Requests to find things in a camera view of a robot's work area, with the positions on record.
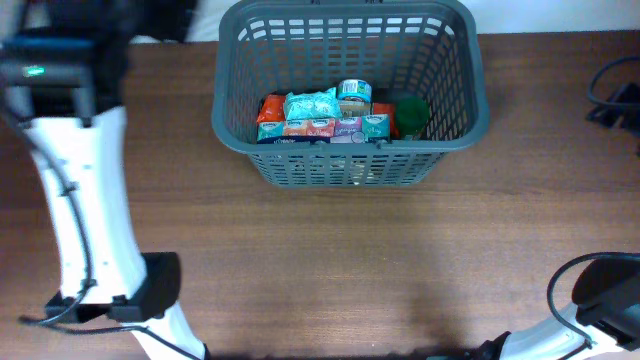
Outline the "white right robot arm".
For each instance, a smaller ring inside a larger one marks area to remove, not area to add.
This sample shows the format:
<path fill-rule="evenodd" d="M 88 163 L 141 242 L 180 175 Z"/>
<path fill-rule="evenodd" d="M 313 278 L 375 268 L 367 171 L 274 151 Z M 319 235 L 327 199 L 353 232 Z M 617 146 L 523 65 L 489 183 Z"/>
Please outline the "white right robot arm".
<path fill-rule="evenodd" d="M 571 302 L 558 309 L 554 291 L 569 269 L 585 263 Z M 596 252 L 563 264 L 546 290 L 550 317 L 485 342 L 474 359 L 587 359 L 639 349 L 639 255 Z"/>

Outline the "orange biscuit packet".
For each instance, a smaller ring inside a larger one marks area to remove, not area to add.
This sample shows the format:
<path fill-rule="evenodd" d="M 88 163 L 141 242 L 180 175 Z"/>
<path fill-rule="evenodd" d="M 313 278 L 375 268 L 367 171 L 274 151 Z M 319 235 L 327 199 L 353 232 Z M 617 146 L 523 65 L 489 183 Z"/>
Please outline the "orange biscuit packet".
<path fill-rule="evenodd" d="M 283 106 L 286 97 L 284 95 L 268 95 L 262 101 L 262 107 L 257 117 L 257 122 L 284 121 L 285 114 Z M 400 134 L 395 124 L 394 104 L 386 103 L 364 103 L 361 101 L 339 100 L 340 109 L 344 117 L 364 116 L 364 115 L 388 115 L 390 118 L 390 136 L 392 139 L 399 139 Z"/>

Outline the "blue round tin can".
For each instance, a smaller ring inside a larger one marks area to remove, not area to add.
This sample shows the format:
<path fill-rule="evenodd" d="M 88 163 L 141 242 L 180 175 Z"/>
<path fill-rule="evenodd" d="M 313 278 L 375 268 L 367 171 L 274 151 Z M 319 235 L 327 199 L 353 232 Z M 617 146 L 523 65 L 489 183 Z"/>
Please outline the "blue round tin can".
<path fill-rule="evenodd" d="M 345 79 L 336 87 L 336 97 L 338 100 L 358 101 L 370 103 L 372 100 L 372 86 L 360 79 Z"/>

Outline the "beige brown snack bag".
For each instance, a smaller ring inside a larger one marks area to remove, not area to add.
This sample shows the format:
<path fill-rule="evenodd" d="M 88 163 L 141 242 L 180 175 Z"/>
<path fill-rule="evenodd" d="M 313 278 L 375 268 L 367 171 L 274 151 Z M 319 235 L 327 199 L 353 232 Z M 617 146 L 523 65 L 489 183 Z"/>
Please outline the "beige brown snack bag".
<path fill-rule="evenodd" d="M 345 161 L 346 185 L 364 186 L 372 185 L 375 179 L 371 171 L 372 158 L 365 155 L 350 155 Z"/>

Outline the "blue biscuit box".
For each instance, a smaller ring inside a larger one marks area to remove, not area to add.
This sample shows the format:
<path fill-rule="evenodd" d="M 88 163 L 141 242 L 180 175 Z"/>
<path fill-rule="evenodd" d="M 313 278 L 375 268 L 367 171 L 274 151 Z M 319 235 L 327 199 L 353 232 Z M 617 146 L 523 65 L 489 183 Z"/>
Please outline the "blue biscuit box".
<path fill-rule="evenodd" d="M 361 117 L 285 120 L 258 125 L 258 144 L 329 143 L 365 144 L 390 140 L 387 114 Z"/>

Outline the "green lid jar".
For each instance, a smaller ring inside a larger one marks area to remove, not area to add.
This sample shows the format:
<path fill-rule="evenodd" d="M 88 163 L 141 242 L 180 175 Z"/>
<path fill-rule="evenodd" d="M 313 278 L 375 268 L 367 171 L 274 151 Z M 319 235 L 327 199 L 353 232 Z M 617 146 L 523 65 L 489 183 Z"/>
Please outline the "green lid jar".
<path fill-rule="evenodd" d="M 395 126 L 401 140 L 419 140 L 429 120 L 430 107 L 422 98 L 409 97 L 396 104 Z"/>

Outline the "mint green snack pouch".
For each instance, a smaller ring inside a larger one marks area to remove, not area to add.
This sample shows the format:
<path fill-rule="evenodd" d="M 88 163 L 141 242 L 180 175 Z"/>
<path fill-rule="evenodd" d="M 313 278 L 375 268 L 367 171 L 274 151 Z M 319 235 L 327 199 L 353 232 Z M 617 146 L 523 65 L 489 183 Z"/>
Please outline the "mint green snack pouch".
<path fill-rule="evenodd" d="M 290 92 L 286 95 L 283 111 L 287 121 L 342 117 L 335 87 L 315 93 Z"/>

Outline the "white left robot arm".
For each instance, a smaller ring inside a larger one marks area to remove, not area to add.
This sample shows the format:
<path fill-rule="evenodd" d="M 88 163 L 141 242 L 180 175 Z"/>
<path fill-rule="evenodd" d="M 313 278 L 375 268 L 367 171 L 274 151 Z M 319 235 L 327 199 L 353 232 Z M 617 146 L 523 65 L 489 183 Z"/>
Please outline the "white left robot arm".
<path fill-rule="evenodd" d="M 86 335 L 106 317 L 152 359 L 206 359 L 179 303 L 173 252 L 142 252 L 124 176 L 121 83 L 132 39 L 183 43 L 195 0 L 20 1 L 1 43 L 1 113 L 42 181 L 61 284 L 26 326 Z"/>

